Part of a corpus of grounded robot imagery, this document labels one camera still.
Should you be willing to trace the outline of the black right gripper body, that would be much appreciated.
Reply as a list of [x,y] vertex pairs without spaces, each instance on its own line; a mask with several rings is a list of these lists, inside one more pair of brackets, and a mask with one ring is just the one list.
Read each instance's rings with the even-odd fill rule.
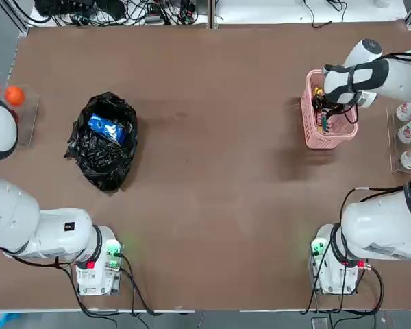
[[340,104],[339,103],[334,103],[330,102],[324,97],[323,103],[329,102],[329,115],[337,115],[340,113]]

